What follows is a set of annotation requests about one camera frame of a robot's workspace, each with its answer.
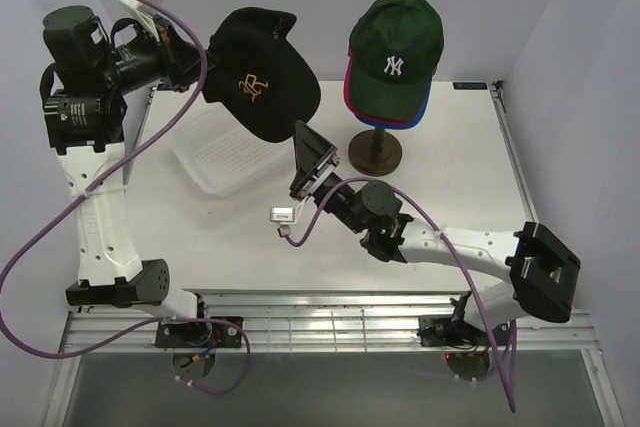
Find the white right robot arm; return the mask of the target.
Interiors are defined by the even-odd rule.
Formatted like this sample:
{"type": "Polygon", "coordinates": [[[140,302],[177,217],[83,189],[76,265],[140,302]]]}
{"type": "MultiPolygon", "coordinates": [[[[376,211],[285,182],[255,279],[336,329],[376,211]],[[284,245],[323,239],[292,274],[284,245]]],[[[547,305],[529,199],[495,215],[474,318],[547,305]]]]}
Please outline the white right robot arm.
{"type": "Polygon", "coordinates": [[[318,214],[361,235],[361,247],[373,258],[454,266],[497,279],[483,291],[470,287],[453,300],[452,314],[429,321],[423,335],[474,344],[526,316],[555,324],[570,320],[581,262],[545,225],[527,221],[515,232],[439,227],[423,212],[402,212],[408,198],[384,181],[363,178],[353,189],[351,180],[335,173],[335,146],[302,121],[294,125],[293,146],[291,197],[313,201],[318,214]]]}

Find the blue baseball cap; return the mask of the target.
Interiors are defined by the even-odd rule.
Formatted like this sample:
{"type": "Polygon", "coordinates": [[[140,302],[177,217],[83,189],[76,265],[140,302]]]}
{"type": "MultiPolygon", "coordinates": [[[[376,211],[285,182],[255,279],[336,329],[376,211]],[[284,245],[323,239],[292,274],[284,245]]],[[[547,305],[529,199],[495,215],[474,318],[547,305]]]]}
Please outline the blue baseball cap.
{"type": "Polygon", "coordinates": [[[366,118],[365,116],[362,116],[359,114],[355,114],[355,118],[360,122],[364,123],[365,125],[368,125],[371,127],[389,126],[389,127],[392,127],[394,130],[408,130],[415,127],[423,119],[427,110],[430,93],[431,93],[431,88],[428,88],[426,91],[426,95],[423,99],[423,103],[420,110],[413,118],[409,120],[395,121],[395,120],[381,119],[381,118],[366,118]]]}

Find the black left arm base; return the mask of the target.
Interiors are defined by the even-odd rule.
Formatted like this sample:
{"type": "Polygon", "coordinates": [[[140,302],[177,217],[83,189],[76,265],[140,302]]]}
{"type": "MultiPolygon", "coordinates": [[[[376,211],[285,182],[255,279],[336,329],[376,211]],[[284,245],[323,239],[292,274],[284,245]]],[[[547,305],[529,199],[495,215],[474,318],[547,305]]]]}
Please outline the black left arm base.
{"type": "Polygon", "coordinates": [[[154,346],[157,348],[239,348],[243,327],[242,316],[222,316],[219,323],[179,322],[162,323],[157,326],[154,346]]]}

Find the black baseball cap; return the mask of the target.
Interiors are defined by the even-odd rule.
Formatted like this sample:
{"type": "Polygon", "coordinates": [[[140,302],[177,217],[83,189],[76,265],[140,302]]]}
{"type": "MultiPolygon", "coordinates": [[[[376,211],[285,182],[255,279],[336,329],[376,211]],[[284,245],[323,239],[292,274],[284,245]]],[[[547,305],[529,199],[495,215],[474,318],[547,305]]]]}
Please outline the black baseball cap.
{"type": "Polygon", "coordinates": [[[443,22],[426,0],[376,0],[348,40],[345,103],[393,123],[421,112],[444,51],[443,22]]]}

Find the magenta baseball cap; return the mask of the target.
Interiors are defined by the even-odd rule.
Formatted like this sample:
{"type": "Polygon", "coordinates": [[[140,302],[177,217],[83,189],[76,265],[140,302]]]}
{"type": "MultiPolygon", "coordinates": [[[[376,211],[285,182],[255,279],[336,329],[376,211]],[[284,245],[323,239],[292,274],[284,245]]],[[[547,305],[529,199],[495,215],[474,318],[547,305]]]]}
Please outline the magenta baseball cap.
{"type": "Polygon", "coordinates": [[[346,103],[366,118],[406,121],[420,110],[443,52],[382,41],[350,47],[346,103]]]}

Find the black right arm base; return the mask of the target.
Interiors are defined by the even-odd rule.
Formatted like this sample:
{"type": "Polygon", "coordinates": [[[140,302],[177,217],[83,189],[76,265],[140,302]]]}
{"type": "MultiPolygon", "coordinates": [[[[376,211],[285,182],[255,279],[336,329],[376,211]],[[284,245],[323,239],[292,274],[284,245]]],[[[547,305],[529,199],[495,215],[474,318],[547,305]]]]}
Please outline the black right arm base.
{"type": "Polygon", "coordinates": [[[486,352],[491,348],[488,335],[475,327],[453,322],[449,317],[420,316],[417,336],[423,347],[447,347],[486,352]]]}

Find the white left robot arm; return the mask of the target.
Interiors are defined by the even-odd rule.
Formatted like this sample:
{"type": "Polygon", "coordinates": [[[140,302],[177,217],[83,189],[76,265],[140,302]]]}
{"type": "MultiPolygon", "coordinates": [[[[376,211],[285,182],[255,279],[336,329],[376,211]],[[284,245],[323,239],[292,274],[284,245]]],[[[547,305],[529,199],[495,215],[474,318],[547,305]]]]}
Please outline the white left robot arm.
{"type": "Polygon", "coordinates": [[[172,283],[165,260],[144,260],[136,251],[122,169],[131,159],[125,95],[156,81],[177,92],[202,86],[209,55],[161,15],[150,26],[124,18],[106,33],[99,17],[82,5],[47,14],[43,39],[53,58],[41,79],[46,131],[76,203],[80,260],[77,280],[65,291],[68,304],[181,318],[178,335],[190,346],[205,344],[212,323],[199,313],[198,296],[172,283]],[[127,27],[134,38],[117,45],[115,33],[127,27]]]}

